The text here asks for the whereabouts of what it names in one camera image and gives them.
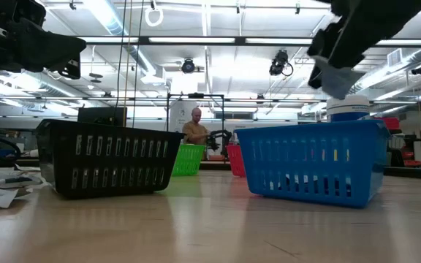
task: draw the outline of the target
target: green basket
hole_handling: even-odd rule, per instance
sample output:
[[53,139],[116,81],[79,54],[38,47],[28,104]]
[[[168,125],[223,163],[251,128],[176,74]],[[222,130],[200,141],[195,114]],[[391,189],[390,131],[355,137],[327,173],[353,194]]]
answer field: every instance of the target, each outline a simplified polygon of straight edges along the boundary
[[204,149],[204,145],[180,145],[172,175],[197,175]]

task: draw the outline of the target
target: metal pole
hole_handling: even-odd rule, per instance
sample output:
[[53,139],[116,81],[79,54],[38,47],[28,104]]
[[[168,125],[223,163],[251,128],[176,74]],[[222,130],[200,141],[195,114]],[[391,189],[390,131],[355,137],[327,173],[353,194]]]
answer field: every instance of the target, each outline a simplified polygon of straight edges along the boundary
[[225,130],[225,126],[224,126],[224,120],[225,120],[225,95],[221,95],[222,98],[222,151],[224,150],[224,130]]
[[168,132],[168,119],[169,119],[168,111],[170,110],[169,107],[170,107],[170,94],[167,94],[167,120],[166,120],[166,122],[167,122],[167,132]]

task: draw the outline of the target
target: man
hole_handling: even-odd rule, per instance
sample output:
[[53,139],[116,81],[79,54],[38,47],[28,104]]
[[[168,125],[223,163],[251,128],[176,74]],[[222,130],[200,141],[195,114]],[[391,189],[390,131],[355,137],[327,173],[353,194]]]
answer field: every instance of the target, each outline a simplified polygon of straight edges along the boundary
[[192,143],[195,145],[207,145],[208,130],[199,124],[202,112],[199,108],[191,111],[192,121],[183,125],[184,143]]

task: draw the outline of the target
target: red object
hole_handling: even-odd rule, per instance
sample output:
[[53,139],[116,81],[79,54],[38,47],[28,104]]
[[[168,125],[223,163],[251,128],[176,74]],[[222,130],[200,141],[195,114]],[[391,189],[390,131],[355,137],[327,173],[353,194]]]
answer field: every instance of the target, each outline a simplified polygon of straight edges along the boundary
[[386,124],[387,129],[392,129],[392,130],[401,129],[399,126],[398,118],[375,118],[375,119],[383,120],[384,124]]
[[406,152],[406,151],[402,152],[402,158],[409,159],[409,158],[412,158],[412,157],[414,157],[414,153],[412,153],[412,152]]
[[225,156],[223,155],[215,155],[215,156],[209,156],[209,161],[224,161]]
[[228,157],[230,158],[230,166],[234,176],[246,177],[245,165],[241,156],[241,148],[239,145],[227,146]]
[[421,161],[403,160],[403,165],[406,167],[414,167],[414,166],[421,165]]

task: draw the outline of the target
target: security camera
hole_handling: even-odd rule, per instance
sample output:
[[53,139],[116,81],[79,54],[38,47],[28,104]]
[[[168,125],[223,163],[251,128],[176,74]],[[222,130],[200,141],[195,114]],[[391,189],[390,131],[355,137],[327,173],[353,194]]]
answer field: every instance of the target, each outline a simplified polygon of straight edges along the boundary
[[181,65],[181,71],[186,74],[194,72],[194,69],[196,69],[196,66],[190,58],[185,59],[183,65]]

